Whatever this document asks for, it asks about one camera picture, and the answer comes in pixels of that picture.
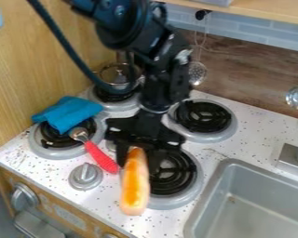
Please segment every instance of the stove burner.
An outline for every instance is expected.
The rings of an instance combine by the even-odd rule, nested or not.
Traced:
[[[196,165],[184,152],[167,152],[160,168],[150,175],[151,194],[182,192],[196,179]]]
[[[79,125],[80,127],[84,127],[91,138],[93,134],[96,132],[96,123],[92,118],[89,118]],[[48,122],[43,122],[40,125],[41,133],[43,139],[41,139],[42,146],[44,148],[66,148],[66,147],[73,147],[79,146],[82,144],[80,141],[76,141],[71,139],[67,133],[60,134],[59,131],[52,126],[49,125]]]
[[[137,86],[127,94],[117,95],[117,94],[108,93],[105,90],[102,90],[96,86],[94,86],[93,88],[93,94],[103,102],[119,102],[126,99],[130,99],[138,91],[139,91],[139,87]]]
[[[175,120],[191,132],[224,131],[231,124],[232,115],[223,107],[210,102],[185,101],[175,112]]]

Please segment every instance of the stove knob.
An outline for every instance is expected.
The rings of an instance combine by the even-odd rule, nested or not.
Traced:
[[[70,174],[69,183],[77,190],[86,191],[95,188],[102,182],[102,170],[97,166],[84,163]]]
[[[118,236],[110,233],[105,233],[102,238],[119,238]]]
[[[27,207],[39,204],[36,194],[25,184],[17,183],[14,188],[15,191],[11,198],[11,204],[15,210],[22,211]]]

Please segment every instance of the red handle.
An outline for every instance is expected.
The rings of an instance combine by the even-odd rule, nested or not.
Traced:
[[[102,152],[96,144],[91,141],[85,143],[85,149],[98,163],[98,165],[109,173],[118,173],[118,165],[107,154]]]

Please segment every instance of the metal sink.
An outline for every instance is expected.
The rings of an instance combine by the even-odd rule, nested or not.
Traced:
[[[298,182],[238,160],[220,162],[185,238],[298,238]]]

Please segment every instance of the white countertop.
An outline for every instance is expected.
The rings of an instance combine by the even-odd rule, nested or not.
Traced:
[[[275,168],[284,143],[298,146],[298,119],[197,91],[192,92],[191,98],[218,101],[230,108],[238,119],[237,133],[230,139],[215,144],[187,142],[183,145],[201,163],[204,186],[219,161],[227,158],[243,160],[298,180],[298,177]],[[125,216],[118,207],[118,176],[105,173],[99,187],[87,192],[76,191],[67,180],[70,172],[85,162],[93,163],[93,160],[88,155],[58,161],[37,157],[29,149],[27,138],[28,130],[0,148],[2,167],[131,237],[183,237],[184,223],[198,197],[189,205],[178,209],[146,209],[142,216]],[[112,157],[115,156],[106,150],[104,141],[100,148]]]

